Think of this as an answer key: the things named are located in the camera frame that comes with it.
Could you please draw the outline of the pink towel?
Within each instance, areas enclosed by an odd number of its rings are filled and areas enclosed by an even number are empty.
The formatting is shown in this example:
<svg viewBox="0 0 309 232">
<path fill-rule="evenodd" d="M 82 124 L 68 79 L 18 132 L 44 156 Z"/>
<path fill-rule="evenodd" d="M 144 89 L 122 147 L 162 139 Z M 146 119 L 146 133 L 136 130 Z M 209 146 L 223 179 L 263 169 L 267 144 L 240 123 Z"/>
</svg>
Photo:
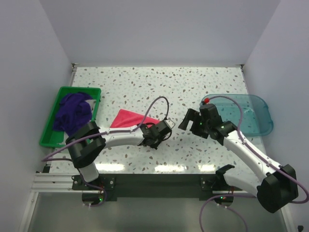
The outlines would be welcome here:
<svg viewBox="0 0 309 232">
<path fill-rule="evenodd" d="M 111 128 L 126 128 L 140 124 L 144 118 L 144 115 L 120 109 L 117 116 L 111 123 Z"/>
</svg>

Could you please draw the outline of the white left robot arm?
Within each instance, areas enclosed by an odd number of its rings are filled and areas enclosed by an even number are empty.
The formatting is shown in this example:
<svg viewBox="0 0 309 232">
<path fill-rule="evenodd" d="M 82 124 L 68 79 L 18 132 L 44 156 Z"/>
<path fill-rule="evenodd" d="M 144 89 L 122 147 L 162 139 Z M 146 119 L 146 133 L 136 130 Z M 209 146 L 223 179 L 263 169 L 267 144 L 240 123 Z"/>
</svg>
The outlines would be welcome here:
<svg viewBox="0 0 309 232">
<path fill-rule="evenodd" d="M 66 140 L 65 148 L 69 151 L 73 166 L 84 178 L 83 184 L 94 190 L 100 184 L 94 161 L 103 149 L 122 145 L 157 149 L 171 135 L 174 126 L 175 123 L 169 119 L 153 125 L 102 129 L 95 122 L 89 122 Z"/>
</svg>

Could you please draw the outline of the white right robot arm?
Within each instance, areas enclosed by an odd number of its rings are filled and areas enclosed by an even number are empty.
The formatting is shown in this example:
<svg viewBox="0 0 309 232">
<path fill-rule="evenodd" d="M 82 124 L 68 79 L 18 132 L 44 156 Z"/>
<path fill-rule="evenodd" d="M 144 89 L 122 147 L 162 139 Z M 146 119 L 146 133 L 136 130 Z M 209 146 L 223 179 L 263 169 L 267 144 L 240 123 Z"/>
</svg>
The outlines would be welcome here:
<svg viewBox="0 0 309 232">
<path fill-rule="evenodd" d="M 231 121 L 223 121 L 214 104 L 205 104 L 199 111 L 189 108 L 178 126 L 186 130 L 192 121 L 192 134 L 207 139 L 210 137 L 236 154 L 256 175 L 250 182 L 241 174 L 233 174 L 233 165 L 228 164 L 216 171 L 215 184 L 219 189 L 237 187 L 257 197 L 259 203 L 270 213 L 275 213 L 298 197 L 296 172 L 287 164 L 282 166 L 255 147 L 238 132 Z"/>
</svg>

